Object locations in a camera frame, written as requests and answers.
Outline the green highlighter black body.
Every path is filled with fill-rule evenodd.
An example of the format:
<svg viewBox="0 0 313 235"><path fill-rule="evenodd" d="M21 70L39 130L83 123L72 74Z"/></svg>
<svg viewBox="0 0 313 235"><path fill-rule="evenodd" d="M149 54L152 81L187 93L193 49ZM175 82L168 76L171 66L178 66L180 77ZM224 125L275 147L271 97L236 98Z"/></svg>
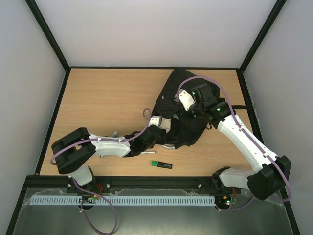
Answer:
<svg viewBox="0 0 313 235"><path fill-rule="evenodd" d="M169 163L159 162L159 161L151 161L151 166L172 169L173 165Z"/></svg>

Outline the black student backpack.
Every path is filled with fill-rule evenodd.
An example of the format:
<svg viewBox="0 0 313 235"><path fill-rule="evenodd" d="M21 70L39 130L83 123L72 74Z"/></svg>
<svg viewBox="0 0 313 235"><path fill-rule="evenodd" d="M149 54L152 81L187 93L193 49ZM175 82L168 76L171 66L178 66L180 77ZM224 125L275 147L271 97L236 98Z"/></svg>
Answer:
<svg viewBox="0 0 313 235"><path fill-rule="evenodd" d="M201 84L216 85L182 68L172 71L151 112L151 117L161 116L171 120L171 130L166 133L165 143L158 145L170 145L175 149L191 146L196 143L205 129L214 128L203 119L190 117L178 99L180 89L190 92L193 87ZM238 105L231 106L234 111L239 108Z"/></svg>

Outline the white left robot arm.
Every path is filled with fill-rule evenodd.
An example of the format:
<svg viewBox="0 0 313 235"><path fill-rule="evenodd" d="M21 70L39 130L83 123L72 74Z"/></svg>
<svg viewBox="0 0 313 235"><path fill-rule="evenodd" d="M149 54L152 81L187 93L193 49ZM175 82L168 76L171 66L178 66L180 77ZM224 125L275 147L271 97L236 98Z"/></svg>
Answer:
<svg viewBox="0 0 313 235"><path fill-rule="evenodd" d="M140 132L122 137L101 137L81 127L52 144L52 165L59 174L68 174L80 186L93 181L85 162L93 156L133 157L152 148L165 137L166 131L151 125Z"/></svg>

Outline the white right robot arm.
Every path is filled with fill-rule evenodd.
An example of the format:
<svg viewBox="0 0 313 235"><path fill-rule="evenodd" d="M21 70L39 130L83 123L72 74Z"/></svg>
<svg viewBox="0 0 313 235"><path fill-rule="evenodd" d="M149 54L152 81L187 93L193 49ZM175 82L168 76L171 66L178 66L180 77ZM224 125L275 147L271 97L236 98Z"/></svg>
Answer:
<svg viewBox="0 0 313 235"><path fill-rule="evenodd" d="M282 188L292 191L289 184L290 160L278 157L262 144L235 114L228 99L218 101L209 85L197 86L190 92L181 89L179 101L192 117L203 118L228 137L248 160L252 170L236 170L226 167L217 172L213 186L223 192L229 187L249 190L259 200L265 200Z"/></svg>

